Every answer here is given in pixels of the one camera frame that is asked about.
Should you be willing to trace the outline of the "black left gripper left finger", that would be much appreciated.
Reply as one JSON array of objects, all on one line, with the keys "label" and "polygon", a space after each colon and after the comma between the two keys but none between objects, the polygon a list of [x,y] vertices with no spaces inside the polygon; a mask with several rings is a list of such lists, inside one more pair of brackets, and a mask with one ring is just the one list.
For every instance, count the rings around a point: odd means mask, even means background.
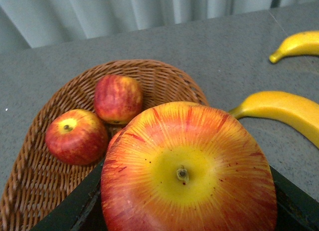
[{"label": "black left gripper left finger", "polygon": [[100,179],[103,161],[33,231],[106,231]]}]

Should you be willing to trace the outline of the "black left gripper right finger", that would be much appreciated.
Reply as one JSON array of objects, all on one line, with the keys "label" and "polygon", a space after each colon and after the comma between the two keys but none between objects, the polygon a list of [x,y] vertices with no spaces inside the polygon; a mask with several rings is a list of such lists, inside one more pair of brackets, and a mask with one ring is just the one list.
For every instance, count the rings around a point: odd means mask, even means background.
[{"label": "black left gripper right finger", "polygon": [[277,231],[317,231],[319,203],[273,167],[270,168],[277,195]]}]

